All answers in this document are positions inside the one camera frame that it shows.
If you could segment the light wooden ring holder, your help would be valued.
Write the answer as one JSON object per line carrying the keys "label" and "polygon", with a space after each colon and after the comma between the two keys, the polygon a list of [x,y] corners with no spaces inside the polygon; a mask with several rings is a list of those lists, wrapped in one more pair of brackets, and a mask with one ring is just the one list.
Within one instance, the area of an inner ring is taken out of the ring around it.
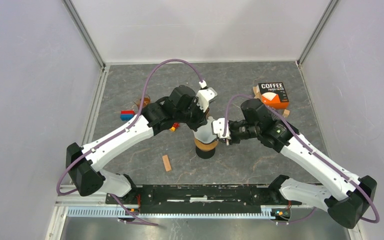
{"label": "light wooden ring holder", "polygon": [[194,143],[195,143],[195,146],[203,151],[203,152],[209,152],[209,151],[212,151],[214,150],[217,145],[218,145],[218,141],[217,140],[214,140],[213,142],[211,143],[203,143],[201,142],[200,140],[198,140],[197,138],[194,139]]}

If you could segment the orange glass carafe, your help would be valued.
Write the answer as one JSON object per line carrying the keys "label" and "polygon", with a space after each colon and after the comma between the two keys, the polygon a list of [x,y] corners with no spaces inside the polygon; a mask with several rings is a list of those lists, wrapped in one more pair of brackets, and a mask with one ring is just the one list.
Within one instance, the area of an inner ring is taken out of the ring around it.
{"label": "orange glass carafe", "polygon": [[151,101],[151,98],[149,95],[145,95],[143,97],[143,100],[142,100],[142,97],[139,96],[137,99],[135,99],[134,101],[134,104],[136,105],[137,109],[140,108],[140,106],[142,105],[142,107],[146,107],[148,104],[150,104],[152,101]]}

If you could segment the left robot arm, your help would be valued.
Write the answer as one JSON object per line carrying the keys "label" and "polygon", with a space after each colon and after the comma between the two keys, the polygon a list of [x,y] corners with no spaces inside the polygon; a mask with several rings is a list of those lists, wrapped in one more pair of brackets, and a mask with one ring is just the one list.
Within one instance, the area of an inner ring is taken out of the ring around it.
{"label": "left robot arm", "polygon": [[127,175],[104,170],[115,157],[130,147],[169,130],[175,123],[186,124],[197,131],[207,124],[210,103],[217,96],[211,87],[195,92],[180,85],[169,96],[147,104],[140,114],[103,136],[79,146],[72,143],[66,150],[66,167],[76,191],[85,197],[96,192],[114,194],[125,204],[133,203],[137,190]]}

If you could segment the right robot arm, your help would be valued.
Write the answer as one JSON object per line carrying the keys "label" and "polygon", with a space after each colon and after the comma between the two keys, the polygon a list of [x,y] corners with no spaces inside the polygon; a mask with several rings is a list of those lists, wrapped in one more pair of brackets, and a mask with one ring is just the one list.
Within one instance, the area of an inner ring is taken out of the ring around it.
{"label": "right robot arm", "polygon": [[256,138],[267,148],[289,158],[320,185],[303,183],[279,175],[270,185],[269,199],[275,204],[297,201],[323,210],[339,225],[352,229],[359,221],[380,222],[374,204],[377,182],[359,177],[313,146],[285,117],[259,99],[249,98],[241,106],[244,119],[225,120],[221,137],[230,144]]}

